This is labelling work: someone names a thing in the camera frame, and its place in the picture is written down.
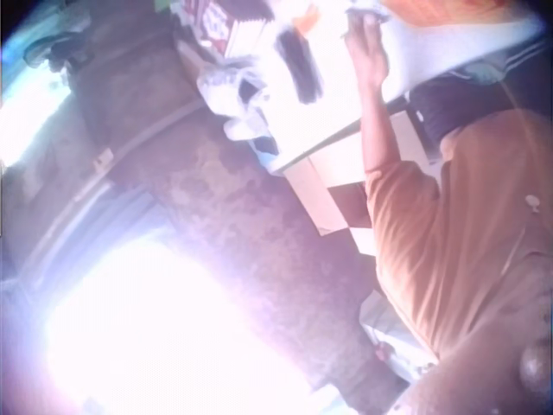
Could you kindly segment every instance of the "plastic bag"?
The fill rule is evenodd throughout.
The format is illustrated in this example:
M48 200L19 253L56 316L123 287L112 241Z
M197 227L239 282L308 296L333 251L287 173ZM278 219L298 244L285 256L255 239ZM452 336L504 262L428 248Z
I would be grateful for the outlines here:
M262 92L266 85L253 65L209 67L197 80L198 90L209 109L219 115L243 118L248 112L250 99L245 102L240 96L243 82L249 82Z
M522 15L513 0L382 0L382 4L415 26L514 22Z

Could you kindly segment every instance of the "rough stone surface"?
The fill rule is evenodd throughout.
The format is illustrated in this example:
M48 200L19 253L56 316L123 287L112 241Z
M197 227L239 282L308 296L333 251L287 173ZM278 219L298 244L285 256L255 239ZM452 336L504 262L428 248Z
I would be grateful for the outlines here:
M114 16L109 24L117 26ZM81 85L95 92L81 90L81 106L115 147L193 96L179 79L175 51L147 42L104 66L102 76L81 75ZM110 43L98 43L99 55L102 48ZM374 357L358 322L373 261L357 253L347 231L321 237L288 183L269 176L247 144L227 140L220 118L196 112L132 153L111 178L143 185L160 200L179 230L179 247L219 278L251 326L314 387L332 381L370 414L397 396L403 383Z

